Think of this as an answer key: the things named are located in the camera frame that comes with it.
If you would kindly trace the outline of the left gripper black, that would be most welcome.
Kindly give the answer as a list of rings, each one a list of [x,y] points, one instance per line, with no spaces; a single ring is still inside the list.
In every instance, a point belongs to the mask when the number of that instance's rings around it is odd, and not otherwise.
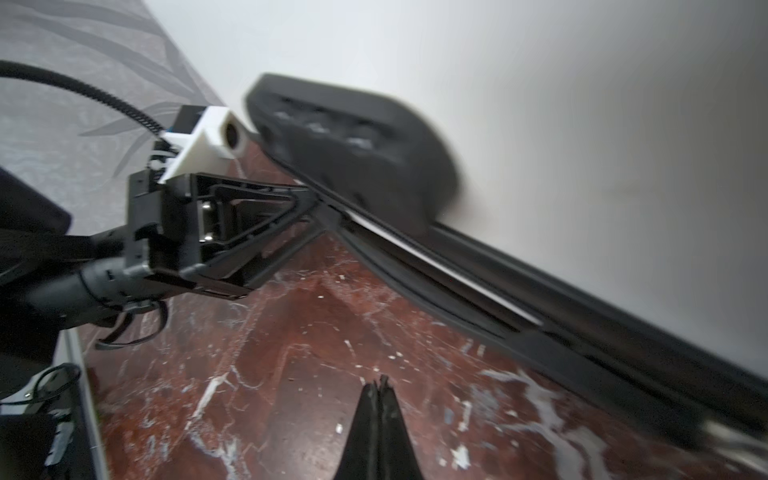
[[[300,221],[305,227],[264,253],[317,204],[318,195],[303,186],[210,174],[160,184],[150,170],[135,173],[128,180],[122,292],[131,300],[244,298],[324,233],[318,222]]]

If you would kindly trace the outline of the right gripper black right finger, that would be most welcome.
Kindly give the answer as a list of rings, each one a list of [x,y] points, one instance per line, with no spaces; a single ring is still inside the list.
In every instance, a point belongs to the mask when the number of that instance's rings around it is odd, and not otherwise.
[[[395,390],[386,375],[380,377],[378,400],[378,478],[422,480]]]

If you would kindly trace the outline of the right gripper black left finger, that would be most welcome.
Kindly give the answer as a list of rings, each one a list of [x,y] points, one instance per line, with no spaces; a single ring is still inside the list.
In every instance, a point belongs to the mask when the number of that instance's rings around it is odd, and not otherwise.
[[[334,480],[378,478],[379,400],[378,384],[366,383],[349,427]]]

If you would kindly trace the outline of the white hard-shell suitcase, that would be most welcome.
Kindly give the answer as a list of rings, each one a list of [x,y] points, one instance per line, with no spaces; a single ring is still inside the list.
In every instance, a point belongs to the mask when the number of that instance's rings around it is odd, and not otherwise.
[[[767,448],[763,1],[151,1],[378,275],[689,448]]]

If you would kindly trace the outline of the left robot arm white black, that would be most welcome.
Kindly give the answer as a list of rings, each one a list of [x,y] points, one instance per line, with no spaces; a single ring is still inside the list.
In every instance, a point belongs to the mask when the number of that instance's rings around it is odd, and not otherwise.
[[[164,128],[126,101],[78,79],[3,61],[6,79],[94,100],[144,127],[155,140],[144,170],[129,179],[125,225],[72,236],[70,215],[8,172],[1,175],[1,307],[10,358],[35,327],[55,333],[94,324],[101,350],[124,347],[135,316],[168,314],[181,294],[238,300],[261,287],[322,232],[309,188],[227,175],[245,129],[223,107],[185,107]]]

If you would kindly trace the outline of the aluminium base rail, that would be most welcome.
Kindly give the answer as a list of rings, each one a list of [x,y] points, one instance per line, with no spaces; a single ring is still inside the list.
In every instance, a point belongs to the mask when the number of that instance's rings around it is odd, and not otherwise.
[[[1,388],[3,479],[108,479],[77,333],[60,334],[52,364]]]

